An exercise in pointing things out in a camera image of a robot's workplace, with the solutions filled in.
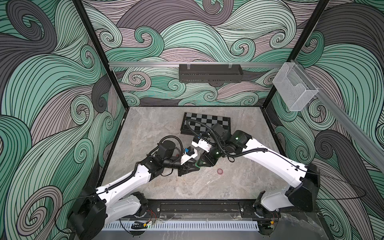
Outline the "green paint jar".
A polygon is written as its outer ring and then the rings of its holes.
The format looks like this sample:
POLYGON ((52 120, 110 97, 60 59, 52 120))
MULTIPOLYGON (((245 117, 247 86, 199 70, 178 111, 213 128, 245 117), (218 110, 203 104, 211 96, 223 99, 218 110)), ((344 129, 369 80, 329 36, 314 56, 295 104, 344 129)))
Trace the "green paint jar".
POLYGON ((202 158, 199 158, 197 161, 196 161, 196 163, 195 163, 195 165, 197 166, 197 167, 202 167, 203 165, 204 165, 204 161, 202 160, 202 158))

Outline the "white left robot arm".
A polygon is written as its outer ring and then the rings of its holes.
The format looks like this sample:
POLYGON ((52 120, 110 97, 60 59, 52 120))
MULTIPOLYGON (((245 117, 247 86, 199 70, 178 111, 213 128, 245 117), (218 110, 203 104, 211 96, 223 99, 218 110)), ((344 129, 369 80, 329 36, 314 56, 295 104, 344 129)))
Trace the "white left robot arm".
POLYGON ((179 156, 174 156, 176 145, 166 136, 142 161, 136 162, 133 171, 123 177, 100 186, 86 187, 75 198, 68 220, 80 240, 93 239, 104 227, 121 217, 147 212, 147 200, 135 189, 160 176, 164 169, 176 169, 180 176, 198 171, 195 157, 201 139, 195 137, 188 148, 181 147, 179 156))

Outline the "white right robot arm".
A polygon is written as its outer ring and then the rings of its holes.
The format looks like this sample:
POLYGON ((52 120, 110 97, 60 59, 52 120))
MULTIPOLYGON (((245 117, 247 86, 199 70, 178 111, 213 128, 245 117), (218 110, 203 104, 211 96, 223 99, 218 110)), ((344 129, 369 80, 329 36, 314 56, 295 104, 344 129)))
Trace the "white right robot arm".
POLYGON ((192 146, 204 150, 200 167, 215 165, 220 157, 245 157, 282 178, 287 186, 272 192, 262 192, 256 205, 273 212, 287 207, 296 207, 306 212, 315 208, 320 189, 320 176, 314 164, 304 165, 265 147, 258 140, 243 131, 233 134, 225 130, 207 132, 213 143, 195 135, 192 146))

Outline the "black white chessboard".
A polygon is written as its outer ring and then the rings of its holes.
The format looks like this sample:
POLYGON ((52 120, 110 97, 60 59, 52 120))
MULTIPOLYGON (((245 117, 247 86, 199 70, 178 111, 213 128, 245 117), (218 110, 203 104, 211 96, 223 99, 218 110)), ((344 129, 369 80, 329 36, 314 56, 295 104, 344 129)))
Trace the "black white chessboard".
POLYGON ((183 122, 181 125, 181 134, 193 135, 191 130, 187 126, 187 120, 196 120, 201 122, 210 128, 215 124, 220 124, 226 131, 231 131, 231 118, 223 116, 204 115, 196 113, 184 113, 183 122))

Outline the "white ventilated front strip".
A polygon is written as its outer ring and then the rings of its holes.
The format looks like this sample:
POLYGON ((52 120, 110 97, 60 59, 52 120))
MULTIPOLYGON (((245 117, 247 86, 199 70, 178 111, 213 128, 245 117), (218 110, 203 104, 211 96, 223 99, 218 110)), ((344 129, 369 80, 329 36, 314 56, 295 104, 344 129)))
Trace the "white ventilated front strip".
POLYGON ((259 232, 256 221, 159 221, 144 229, 132 229, 137 225, 132 221, 114 221, 102 231, 246 231, 259 232))

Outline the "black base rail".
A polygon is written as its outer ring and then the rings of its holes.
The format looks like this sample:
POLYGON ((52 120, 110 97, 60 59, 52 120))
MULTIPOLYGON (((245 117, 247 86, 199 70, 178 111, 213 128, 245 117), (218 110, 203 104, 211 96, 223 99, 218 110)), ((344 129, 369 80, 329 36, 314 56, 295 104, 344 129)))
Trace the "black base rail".
POLYGON ((279 218, 281 212, 301 211, 312 212, 316 204, 308 206, 294 205, 292 207, 278 207, 275 211, 268 211, 254 199, 237 200, 148 200, 147 208, 155 212, 157 217, 169 219, 177 214, 228 214, 232 217, 248 219, 272 219, 279 218))

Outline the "black wall shelf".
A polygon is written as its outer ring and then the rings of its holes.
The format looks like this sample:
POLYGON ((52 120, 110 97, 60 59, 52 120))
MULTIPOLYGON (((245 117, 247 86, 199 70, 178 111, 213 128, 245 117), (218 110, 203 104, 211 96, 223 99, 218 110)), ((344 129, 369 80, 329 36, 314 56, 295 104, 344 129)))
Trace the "black wall shelf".
POLYGON ((224 83, 240 83, 244 72, 241 65, 233 64, 180 64, 181 83, 208 83, 214 86, 224 83))

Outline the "clear plastic wall bin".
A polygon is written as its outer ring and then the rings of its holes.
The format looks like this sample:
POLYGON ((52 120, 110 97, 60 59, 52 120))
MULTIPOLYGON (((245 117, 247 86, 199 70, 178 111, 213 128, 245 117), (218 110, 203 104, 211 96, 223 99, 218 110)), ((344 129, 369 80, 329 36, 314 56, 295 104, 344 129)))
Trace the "clear plastic wall bin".
POLYGON ((300 112, 319 92, 305 69, 295 62, 282 65, 273 85, 292 112, 300 112))

